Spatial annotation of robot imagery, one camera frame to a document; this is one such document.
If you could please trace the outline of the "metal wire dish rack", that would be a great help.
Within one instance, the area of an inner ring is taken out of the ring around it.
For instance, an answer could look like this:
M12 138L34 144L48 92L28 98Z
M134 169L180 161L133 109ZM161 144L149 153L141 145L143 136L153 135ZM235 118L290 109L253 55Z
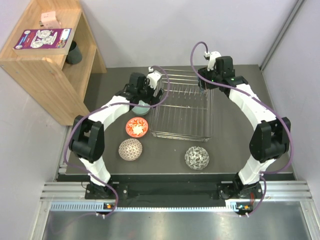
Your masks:
M152 110L149 130L155 137L206 142L214 135L214 93L198 86L192 70L166 69L158 90L167 96Z

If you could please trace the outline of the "black white paisley bowl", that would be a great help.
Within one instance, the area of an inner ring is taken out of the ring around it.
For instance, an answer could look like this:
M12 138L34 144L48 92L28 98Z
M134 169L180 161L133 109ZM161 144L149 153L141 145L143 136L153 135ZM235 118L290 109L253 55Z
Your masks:
M200 171L208 166L210 156L203 147L192 146L185 152L184 160L189 168Z

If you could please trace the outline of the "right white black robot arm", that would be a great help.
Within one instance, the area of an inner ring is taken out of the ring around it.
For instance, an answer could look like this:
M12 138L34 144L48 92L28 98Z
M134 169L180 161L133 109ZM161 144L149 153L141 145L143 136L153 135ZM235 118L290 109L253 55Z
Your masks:
M223 198L245 198L258 188L260 176L278 158L289 150L288 118L277 119L252 91L243 76L236 76L233 59L218 51L206 52L206 67L200 68L198 85L202 90L218 88L235 103L247 117L254 130L249 142L250 156L245 166L235 175L231 190L221 190Z

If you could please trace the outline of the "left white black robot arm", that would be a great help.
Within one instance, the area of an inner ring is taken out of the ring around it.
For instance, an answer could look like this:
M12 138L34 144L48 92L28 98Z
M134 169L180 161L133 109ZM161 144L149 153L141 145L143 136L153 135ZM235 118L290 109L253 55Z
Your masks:
M87 191L96 198L107 199L114 191L103 160L105 130L120 116L128 113L142 101L151 107L162 102L163 90L157 90L161 73L153 68L147 75L133 72L129 82L109 102L87 116L74 119L69 150L84 165L90 177Z

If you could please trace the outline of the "mint green bowl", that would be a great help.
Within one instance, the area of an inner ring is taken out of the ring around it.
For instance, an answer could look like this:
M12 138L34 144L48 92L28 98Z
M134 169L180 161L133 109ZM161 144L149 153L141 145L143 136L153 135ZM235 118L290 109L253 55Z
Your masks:
M131 110L135 115L144 116L150 111L150 105L148 103L140 100L138 105L139 106L134 106Z

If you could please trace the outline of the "red floral bowl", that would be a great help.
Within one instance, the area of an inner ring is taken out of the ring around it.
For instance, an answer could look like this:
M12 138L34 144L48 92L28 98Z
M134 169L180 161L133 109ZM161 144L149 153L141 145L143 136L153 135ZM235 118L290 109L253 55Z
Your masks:
M132 138L143 137L149 129L149 124L143 117L133 117L125 125L126 133Z

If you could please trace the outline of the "beige lattice patterned bowl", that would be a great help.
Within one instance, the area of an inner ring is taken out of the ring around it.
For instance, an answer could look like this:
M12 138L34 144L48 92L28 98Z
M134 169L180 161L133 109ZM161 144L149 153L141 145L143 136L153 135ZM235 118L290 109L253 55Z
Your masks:
M142 151L142 143L135 138L124 140L118 148L119 156L125 161L137 160L141 156Z

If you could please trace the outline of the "dark grey cup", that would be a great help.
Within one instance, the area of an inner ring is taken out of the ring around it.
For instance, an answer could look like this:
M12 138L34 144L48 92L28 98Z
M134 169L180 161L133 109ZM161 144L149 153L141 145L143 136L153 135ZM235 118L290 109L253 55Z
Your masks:
M77 45L77 43L75 41L72 41L68 54L66 56L66 63L70 64L70 65L76 65L78 63L80 63L83 59L82 53L79 49L79 46Z

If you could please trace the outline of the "wooden shelf unit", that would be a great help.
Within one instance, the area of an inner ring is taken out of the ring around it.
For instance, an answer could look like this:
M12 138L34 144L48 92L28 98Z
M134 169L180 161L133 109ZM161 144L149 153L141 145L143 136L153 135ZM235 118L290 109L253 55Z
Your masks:
M82 61L72 65L66 56L18 56L13 47L24 30L39 27L41 13L55 11L63 28L74 30ZM0 52L1 67L59 124L71 126L87 115L84 99L90 75L106 73L106 66L78 0L32 0Z

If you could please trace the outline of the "purple book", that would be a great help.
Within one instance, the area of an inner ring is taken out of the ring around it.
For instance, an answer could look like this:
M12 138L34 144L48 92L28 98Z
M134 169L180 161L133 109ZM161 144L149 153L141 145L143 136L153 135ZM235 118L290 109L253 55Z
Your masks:
M74 37L72 28L26 29L12 50L24 55L66 55Z

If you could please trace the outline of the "pink power adapter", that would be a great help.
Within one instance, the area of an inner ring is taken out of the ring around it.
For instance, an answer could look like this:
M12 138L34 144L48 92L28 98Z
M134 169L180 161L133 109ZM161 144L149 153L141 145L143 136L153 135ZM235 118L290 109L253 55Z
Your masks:
M43 12L40 16L39 25L46 29L60 29L62 27L55 11Z

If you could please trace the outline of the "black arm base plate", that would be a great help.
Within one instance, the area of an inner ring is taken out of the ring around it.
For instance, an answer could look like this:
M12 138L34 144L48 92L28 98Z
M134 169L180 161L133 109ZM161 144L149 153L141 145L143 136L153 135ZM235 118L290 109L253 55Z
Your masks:
M232 197L244 198L249 193L240 192L231 183L216 182L131 182L111 185L120 200L138 196L198 196L205 195L214 199L227 200Z

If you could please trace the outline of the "aluminium rail frame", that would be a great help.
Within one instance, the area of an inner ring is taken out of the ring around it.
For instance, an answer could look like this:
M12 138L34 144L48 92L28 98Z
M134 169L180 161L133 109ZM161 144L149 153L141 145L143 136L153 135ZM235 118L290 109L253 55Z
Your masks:
M244 198L92 196L88 178L44 184L32 240L317 240L320 216L305 181L282 174ZM117 183L212 182L228 175L115 175Z

